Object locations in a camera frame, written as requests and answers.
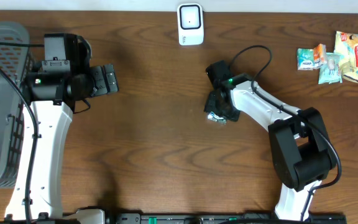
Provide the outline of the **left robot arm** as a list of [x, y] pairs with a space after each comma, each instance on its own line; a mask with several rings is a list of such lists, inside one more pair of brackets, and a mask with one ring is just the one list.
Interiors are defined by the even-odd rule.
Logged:
[[47, 34], [45, 58], [24, 79], [24, 135], [18, 176], [5, 223], [78, 223], [64, 218], [60, 191], [63, 151], [77, 101], [116, 93], [113, 65], [90, 66], [80, 35]]

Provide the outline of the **small teal box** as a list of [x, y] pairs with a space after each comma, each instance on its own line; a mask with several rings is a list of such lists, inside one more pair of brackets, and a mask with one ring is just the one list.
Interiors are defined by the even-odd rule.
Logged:
[[313, 70], [314, 69], [314, 52], [313, 49], [298, 49], [296, 52], [297, 69]]

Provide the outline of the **teal candy pouch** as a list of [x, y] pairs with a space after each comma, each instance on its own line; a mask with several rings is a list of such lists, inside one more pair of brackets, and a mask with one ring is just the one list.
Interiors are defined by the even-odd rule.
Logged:
[[342, 59], [341, 54], [327, 53], [326, 63], [319, 69], [318, 84], [342, 83], [342, 75], [339, 68], [339, 62]]

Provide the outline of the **small orange box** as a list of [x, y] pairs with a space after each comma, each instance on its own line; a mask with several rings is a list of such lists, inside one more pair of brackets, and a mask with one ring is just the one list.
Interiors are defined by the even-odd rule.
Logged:
[[327, 64], [326, 46], [319, 44], [313, 49], [314, 69], [319, 69]]

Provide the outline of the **white blue snack bag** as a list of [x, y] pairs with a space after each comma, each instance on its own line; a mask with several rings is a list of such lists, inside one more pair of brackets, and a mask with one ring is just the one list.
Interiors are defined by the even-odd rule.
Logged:
[[334, 53], [341, 55], [339, 68], [343, 78], [358, 83], [358, 34], [337, 31]]

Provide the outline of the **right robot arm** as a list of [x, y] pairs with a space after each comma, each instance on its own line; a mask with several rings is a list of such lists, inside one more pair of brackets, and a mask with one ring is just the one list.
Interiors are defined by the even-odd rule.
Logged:
[[205, 70], [213, 90], [204, 106], [215, 122], [236, 122], [247, 114], [268, 132], [273, 167], [282, 182], [280, 198], [271, 215], [246, 213], [257, 223], [345, 223], [338, 213], [311, 214], [318, 189], [336, 184], [341, 162], [331, 144], [320, 112], [301, 110], [270, 95], [249, 75], [233, 75], [225, 61]]

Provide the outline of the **black round-logo packet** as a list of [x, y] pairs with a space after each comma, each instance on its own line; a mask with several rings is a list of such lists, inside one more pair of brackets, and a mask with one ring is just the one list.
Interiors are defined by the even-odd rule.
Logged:
[[216, 123], [226, 124], [226, 119], [225, 118], [220, 117], [220, 116], [214, 114], [213, 112], [208, 113], [207, 118], [209, 120], [211, 120], [211, 121], [216, 122]]

